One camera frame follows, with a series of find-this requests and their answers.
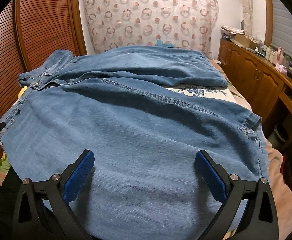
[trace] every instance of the cardboard box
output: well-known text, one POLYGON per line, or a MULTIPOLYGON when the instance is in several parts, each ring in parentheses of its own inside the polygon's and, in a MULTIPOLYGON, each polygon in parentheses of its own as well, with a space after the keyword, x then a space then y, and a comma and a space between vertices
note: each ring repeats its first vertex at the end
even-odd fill
POLYGON ((251 41, 250 39, 246 38, 244 35, 236 34, 235 41, 242 44, 245 48, 250 48, 255 50, 256 47, 259 47, 258 43, 251 41))

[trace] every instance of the bedsheet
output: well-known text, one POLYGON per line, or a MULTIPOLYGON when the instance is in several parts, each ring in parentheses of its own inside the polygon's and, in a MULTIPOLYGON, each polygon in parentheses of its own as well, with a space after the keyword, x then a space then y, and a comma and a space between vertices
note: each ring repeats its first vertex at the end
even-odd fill
MULTIPOLYGON (((224 77, 222 69, 214 62, 213 66, 219 70, 224 77)), ((181 84, 177 87, 166 87, 171 91, 177 93, 182 93, 188 96, 198 96, 198 97, 207 97, 207 98, 217 98, 221 100, 226 100, 230 102, 235 102, 241 106, 251 109, 248 102, 241 96, 238 91, 228 83, 228 88, 212 88, 212 87, 200 87, 193 86, 189 84, 181 84)), ((267 141, 267 152, 269 159, 269 176, 271 181, 271 188, 275 199, 275 204, 277 208, 277 214, 279 219, 279 229, 280 237, 279 239, 285 239, 285 237, 292 230, 292 192, 289 190, 287 185, 283 182, 283 176, 280 174, 280 166, 283 161, 281 154, 271 147, 271 144, 267 141)), ((2 159, 0 160, 0 185, 4 180, 5 175, 7 174, 10 163, 6 154, 3 154, 2 159)))

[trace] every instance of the curtain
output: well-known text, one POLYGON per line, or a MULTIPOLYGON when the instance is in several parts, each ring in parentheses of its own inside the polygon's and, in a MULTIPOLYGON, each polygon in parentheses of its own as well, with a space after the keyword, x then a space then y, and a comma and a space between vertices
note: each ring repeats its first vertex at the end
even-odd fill
POLYGON ((253 1, 242 0, 243 13, 244 13, 244 30, 246 34, 253 36, 253 1))
POLYGON ((84 0, 96 53, 119 46, 165 44, 210 57, 217 0, 84 0))

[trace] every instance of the wooden desk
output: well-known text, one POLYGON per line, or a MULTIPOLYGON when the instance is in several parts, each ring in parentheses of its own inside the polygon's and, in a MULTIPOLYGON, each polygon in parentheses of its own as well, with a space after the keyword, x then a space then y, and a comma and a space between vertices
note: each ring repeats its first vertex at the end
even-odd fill
MULTIPOLYGON (((288 114, 292 116, 292 80, 272 63, 223 39, 219 60, 231 83, 250 103, 253 112, 262 117, 266 137, 276 123, 282 123, 288 114)), ((292 122, 289 126, 290 139, 283 150, 292 143, 292 122)))

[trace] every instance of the cabinet door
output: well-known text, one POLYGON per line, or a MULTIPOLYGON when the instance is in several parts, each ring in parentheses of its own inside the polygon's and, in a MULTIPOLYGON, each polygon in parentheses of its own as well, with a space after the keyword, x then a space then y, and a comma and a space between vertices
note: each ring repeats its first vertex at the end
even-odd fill
POLYGON ((242 82, 238 73, 239 67, 242 65, 243 57, 242 52, 235 46, 230 46, 228 59, 226 59, 227 65, 224 66, 224 72, 229 81, 237 88, 238 84, 242 82))
POLYGON ((238 68, 239 82, 235 85, 235 88, 245 97, 249 104, 252 104, 256 88, 256 76, 262 67, 257 60, 247 53, 243 52, 242 54, 243 61, 238 68))
POLYGON ((222 63, 222 68, 225 66, 227 61, 227 56, 229 54, 229 45, 225 40, 221 40, 220 46, 219 46, 219 54, 218 59, 222 63))
POLYGON ((262 117, 262 123, 273 109, 284 82, 267 67, 258 73, 254 100, 251 104, 254 113, 262 117))

